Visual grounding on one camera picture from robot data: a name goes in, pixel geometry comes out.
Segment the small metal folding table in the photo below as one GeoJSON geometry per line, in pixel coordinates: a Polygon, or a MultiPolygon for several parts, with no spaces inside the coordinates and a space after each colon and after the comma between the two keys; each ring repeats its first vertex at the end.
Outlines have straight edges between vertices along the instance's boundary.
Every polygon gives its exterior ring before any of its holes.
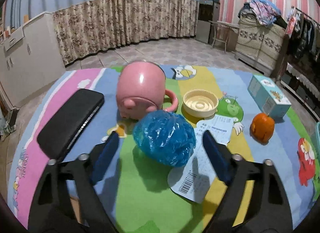
{"type": "Polygon", "coordinates": [[[230,31],[238,31],[240,25],[224,21],[210,21],[210,26],[213,28],[211,47],[214,48],[216,43],[221,43],[223,44],[223,51],[226,53],[230,31]]]}

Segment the teal tissue box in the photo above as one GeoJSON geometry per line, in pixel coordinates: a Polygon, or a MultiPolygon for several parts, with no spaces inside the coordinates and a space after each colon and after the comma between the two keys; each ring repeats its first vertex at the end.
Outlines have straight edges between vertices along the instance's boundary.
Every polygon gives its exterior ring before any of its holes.
{"type": "Polygon", "coordinates": [[[253,75],[248,92],[259,109],[275,120],[282,119],[291,107],[289,99],[269,77],[253,75]]]}

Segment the white paper booklet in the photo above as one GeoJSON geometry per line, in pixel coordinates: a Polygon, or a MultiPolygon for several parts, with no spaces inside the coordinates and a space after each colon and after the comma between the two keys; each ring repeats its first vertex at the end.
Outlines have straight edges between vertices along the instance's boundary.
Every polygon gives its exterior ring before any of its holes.
{"type": "Polygon", "coordinates": [[[234,119],[232,117],[215,115],[212,119],[200,120],[196,124],[196,147],[193,155],[184,167],[173,168],[168,175],[168,186],[179,196],[196,203],[204,200],[213,180],[215,171],[203,148],[202,137],[206,130],[214,139],[227,145],[231,138],[234,119]]]}

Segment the pile of colourful clothes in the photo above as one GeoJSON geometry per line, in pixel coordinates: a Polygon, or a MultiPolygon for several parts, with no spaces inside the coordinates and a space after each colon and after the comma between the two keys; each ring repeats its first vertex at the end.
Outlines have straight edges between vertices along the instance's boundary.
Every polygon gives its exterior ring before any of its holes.
{"type": "Polygon", "coordinates": [[[238,13],[238,18],[249,16],[255,17],[257,22],[265,27],[276,24],[282,28],[287,27],[287,23],[282,18],[281,10],[270,0],[252,0],[245,2],[238,13]]]}

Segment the orange tangerine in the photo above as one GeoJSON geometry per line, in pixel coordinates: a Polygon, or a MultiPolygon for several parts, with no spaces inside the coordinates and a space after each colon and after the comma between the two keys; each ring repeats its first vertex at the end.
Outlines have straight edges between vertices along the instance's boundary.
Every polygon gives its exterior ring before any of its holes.
{"type": "Polygon", "coordinates": [[[260,143],[268,143],[273,136],[275,121],[265,113],[257,114],[250,125],[253,137],[260,143]]]}

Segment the pink pig mug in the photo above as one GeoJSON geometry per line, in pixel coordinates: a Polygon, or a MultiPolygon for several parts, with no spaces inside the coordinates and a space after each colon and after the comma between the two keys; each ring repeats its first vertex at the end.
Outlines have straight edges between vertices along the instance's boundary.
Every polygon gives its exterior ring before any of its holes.
{"type": "Polygon", "coordinates": [[[165,87],[164,71],[155,63],[135,61],[121,71],[116,90],[116,102],[124,119],[140,120],[148,113],[162,110],[165,96],[171,106],[165,111],[175,112],[179,101],[176,94],[165,87]]]}

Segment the white storage cabinet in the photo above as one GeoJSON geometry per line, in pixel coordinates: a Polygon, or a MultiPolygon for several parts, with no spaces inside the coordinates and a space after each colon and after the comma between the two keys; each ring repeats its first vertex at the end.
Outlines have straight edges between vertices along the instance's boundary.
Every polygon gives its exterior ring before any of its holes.
{"type": "Polygon", "coordinates": [[[9,107],[21,107],[66,71],[53,15],[43,12],[1,43],[1,93],[9,107]]]}

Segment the blue plastic bag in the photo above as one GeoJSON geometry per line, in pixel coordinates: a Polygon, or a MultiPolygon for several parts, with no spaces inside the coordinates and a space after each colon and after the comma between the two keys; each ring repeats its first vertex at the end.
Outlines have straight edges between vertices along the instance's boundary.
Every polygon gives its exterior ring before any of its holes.
{"type": "Polygon", "coordinates": [[[192,125],[180,114],[157,110],[138,121],[132,132],[138,148],[167,166],[185,166],[196,147],[192,125]]]}

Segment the colourful cartoon play mat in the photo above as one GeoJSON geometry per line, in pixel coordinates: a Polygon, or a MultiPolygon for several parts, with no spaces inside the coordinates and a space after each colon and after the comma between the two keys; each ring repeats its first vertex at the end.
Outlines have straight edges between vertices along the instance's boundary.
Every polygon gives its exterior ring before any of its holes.
{"type": "Polygon", "coordinates": [[[260,112],[248,85],[252,74],[229,69],[194,67],[191,76],[181,81],[167,79],[170,89],[182,96],[191,89],[205,89],[220,99],[217,117],[198,121],[179,108],[177,115],[189,122],[197,138],[186,174],[174,189],[168,179],[178,177],[184,169],[183,133],[175,132],[172,118],[154,114],[144,122],[122,119],[116,105],[116,85],[120,68],[85,69],[66,72],[49,89],[22,136],[12,163],[8,206],[23,224],[28,224],[31,200],[48,157],[40,149],[38,134],[58,109],[79,89],[102,93],[105,102],[84,128],[66,160],[90,151],[109,134],[119,134],[119,149],[103,180],[95,186],[107,212],[127,232],[177,232],[194,221],[199,232],[209,220],[209,208],[218,204],[225,191],[202,148],[202,134],[209,129],[223,133],[227,147],[247,160],[271,159],[276,164],[287,193],[292,222],[297,226],[319,197],[319,159],[305,127],[293,109],[275,125],[267,145],[255,141],[249,126],[260,112]]]}

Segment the low shelf with lace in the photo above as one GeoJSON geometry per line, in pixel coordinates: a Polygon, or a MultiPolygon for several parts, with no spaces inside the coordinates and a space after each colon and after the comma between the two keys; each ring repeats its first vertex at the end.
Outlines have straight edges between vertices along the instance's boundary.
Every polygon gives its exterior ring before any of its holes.
{"type": "Polygon", "coordinates": [[[319,119],[319,64],[284,63],[281,70],[281,81],[319,119]]]}

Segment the covered cabinet with cloth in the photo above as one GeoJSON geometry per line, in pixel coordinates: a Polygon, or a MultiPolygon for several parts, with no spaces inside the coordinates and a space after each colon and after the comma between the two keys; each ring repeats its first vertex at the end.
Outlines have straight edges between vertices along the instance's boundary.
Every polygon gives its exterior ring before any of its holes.
{"type": "Polygon", "coordinates": [[[270,76],[277,67],[284,35],[285,29],[277,24],[266,27],[253,14],[241,15],[235,58],[270,76]]]}

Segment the teal plastic basket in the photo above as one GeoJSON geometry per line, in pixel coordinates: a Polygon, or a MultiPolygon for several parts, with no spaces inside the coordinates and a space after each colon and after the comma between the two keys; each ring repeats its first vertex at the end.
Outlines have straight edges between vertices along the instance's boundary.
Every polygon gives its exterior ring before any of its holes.
{"type": "Polygon", "coordinates": [[[320,151],[320,122],[317,122],[316,126],[315,126],[315,145],[316,145],[317,155],[319,156],[319,151],[320,151]]]}

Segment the black rectangular case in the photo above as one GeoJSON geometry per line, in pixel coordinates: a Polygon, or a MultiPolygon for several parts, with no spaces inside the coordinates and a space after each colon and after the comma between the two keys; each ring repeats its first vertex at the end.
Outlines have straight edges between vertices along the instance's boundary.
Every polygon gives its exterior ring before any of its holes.
{"type": "Polygon", "coordinates": [[[63,161],[104,101],[102,93],[89,89],[72,94],[37,136],[43,153],[49,159],[63,161]]]}

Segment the cream round lid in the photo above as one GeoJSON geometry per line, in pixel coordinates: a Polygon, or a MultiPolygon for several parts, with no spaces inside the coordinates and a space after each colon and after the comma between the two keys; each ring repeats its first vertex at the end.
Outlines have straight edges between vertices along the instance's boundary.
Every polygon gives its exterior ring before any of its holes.
{"type": "Polygon", "coordinates": [[[196,118],[208,118],[217,112],[219,99],[210,91],[195,89],[183,96],[183,108],[186,113],[196,118]]]}

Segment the blue and floral curtain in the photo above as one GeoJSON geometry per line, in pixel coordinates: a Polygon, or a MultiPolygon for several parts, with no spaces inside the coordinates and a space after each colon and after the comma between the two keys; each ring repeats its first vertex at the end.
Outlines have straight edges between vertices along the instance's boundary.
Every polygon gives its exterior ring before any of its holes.
{"type": "Polygon", "coordinates": [[[161,38],[193,37],[199,0],[5,0],[5,27],[53,15],[65,65],[99,51],[161,38]]]}

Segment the clothes rack with garments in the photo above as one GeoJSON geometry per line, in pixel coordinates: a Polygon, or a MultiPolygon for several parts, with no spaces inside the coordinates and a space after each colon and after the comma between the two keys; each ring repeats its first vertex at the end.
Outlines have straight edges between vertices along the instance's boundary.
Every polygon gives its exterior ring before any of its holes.
{"type": "Polygon", "coordinates": [[[288,65],[311,82],[319,82],[319,22],[295,6],[291,7],[276,64],[276,80],[288,65]]]}

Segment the grey water dispenser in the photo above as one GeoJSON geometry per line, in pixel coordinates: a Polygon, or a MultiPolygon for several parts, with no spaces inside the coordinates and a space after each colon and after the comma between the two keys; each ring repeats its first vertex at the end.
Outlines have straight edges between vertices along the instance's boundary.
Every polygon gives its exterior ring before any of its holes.
{"type": "Polygon", "coordinates": [[[196,26],[196,40],[212,44],[214,27],[212,22],[219,20],[220,2],[215,0],[199,0],[199,12],[196,26]]]}

